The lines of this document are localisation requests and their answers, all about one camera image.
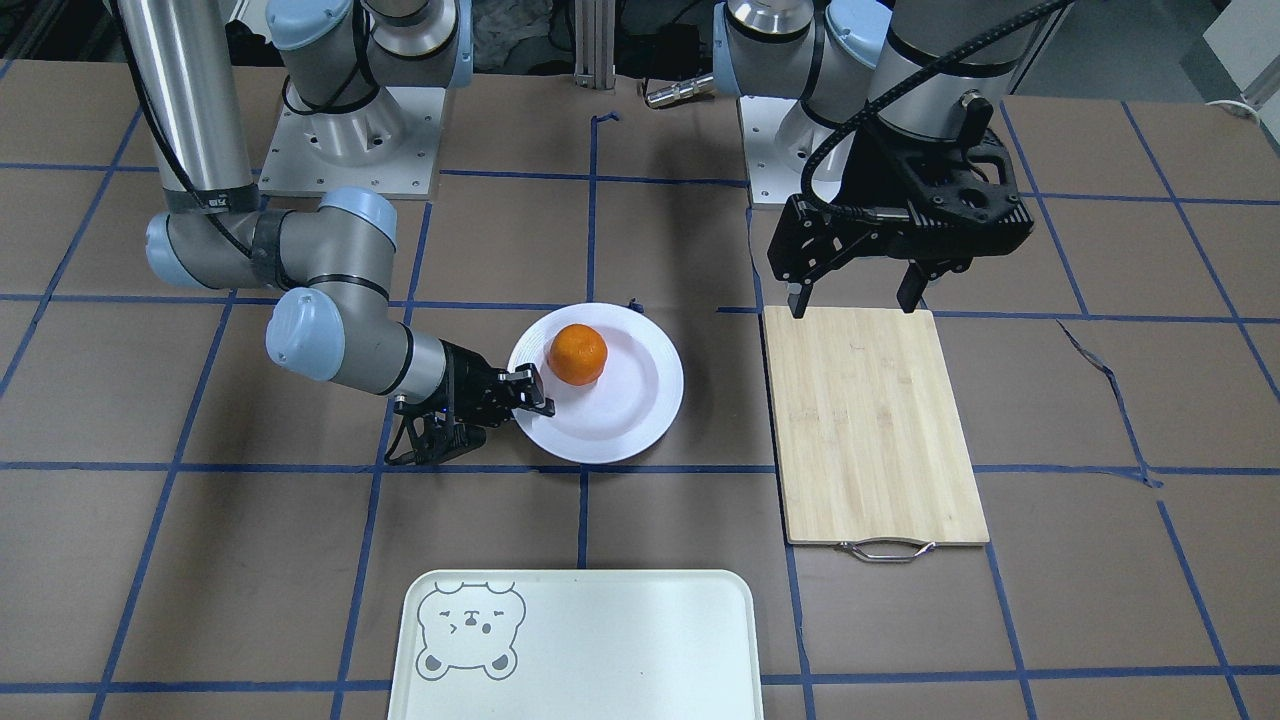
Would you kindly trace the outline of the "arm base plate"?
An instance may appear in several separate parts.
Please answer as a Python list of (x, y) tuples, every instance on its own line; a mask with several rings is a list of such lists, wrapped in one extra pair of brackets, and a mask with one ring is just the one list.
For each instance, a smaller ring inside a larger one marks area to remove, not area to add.
[(831, 128), (786, 97), (740, 97), (739, 118), (750, 204), (756, 210), (781, 208), (801, 190), (805, 163)]
[(443, 88), (389, 87), (352, 113), (284, 109), (259, 186), (287, 197), (355, 186), (388, 199), (430, 199), (445, 108)]

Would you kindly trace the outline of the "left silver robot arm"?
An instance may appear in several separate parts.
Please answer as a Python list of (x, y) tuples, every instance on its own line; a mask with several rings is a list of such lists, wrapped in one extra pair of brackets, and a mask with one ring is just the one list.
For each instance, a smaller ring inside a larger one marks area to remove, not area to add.
[(899, 306), (1030, 236), (997, 101), (1061, 1), (724, 1), (713, 10), (723, 95), (792, 99), (806, 122), (797, 188), (768, 247), (794, 316), (859, 258), (908, 263)]

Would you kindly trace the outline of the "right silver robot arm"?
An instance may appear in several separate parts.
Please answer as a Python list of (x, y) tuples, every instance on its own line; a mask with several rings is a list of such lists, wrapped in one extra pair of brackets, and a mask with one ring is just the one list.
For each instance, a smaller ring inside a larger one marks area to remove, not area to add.
[[(410, 441), (387, 454), (392, 465), (445, 462), (520, 415), (556, 414), (531, 363), (494, 368), (389, 318), (397, 214), (372, 179), (321, 179), (312, 211), (262, 208), (219, 3), (110, 1), (108, 10), (161, 172), (166, 210), (146, 229), (156, 277), (279, 291), (269, 357), (392, 397)], [(265, 20), (288, 73), (282, 104), (324, 168), (407, 158), (411, 126), (392, 90), (463, 87), (472, 76), (466, 1), (270, 1)]]

